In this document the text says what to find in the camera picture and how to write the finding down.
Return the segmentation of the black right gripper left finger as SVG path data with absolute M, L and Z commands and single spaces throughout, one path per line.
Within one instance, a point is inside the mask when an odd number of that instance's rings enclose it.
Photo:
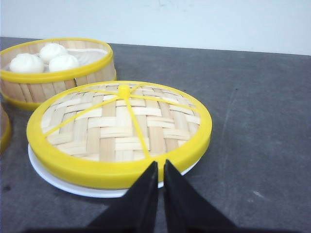
M 152 233 L 158 202 L 158 167 L 152 162 L 128 191 L 87 227 L 88 233 Z

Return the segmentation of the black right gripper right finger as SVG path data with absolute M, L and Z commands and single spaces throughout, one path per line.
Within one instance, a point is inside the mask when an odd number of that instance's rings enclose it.
M 167 160 L 164 202 L 170 233 L 238 233 L 238 227 L 206 201 Z

